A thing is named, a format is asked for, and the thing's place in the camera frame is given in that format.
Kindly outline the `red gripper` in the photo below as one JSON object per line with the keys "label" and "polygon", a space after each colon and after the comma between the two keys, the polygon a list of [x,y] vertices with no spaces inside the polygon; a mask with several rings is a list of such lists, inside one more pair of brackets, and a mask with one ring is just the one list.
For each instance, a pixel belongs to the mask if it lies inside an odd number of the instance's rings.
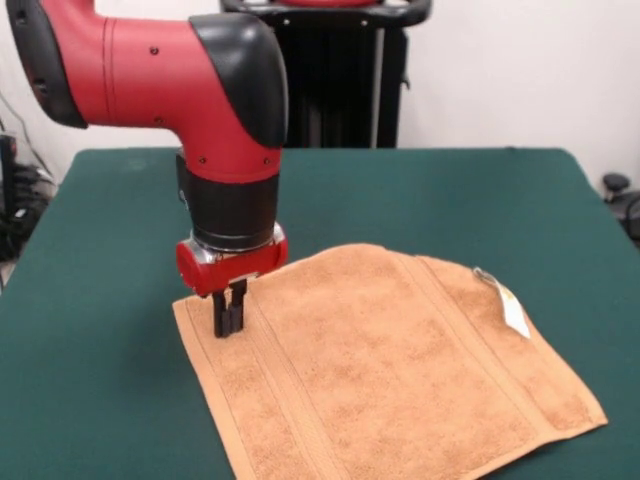
{"label": "red gripper", "polygon": [[[198,296],[212,294],[216,338],[226,338],[231,332],[243,330],[246,279],[280,268],[287,255],[288,241],[279,223],[275,223],[273,234],[265,245],[249,251],[214,251],[201,246],[193,237],[176,246],[176,264],[184,284]],[[225,289],[230,285],[229,304]]]}

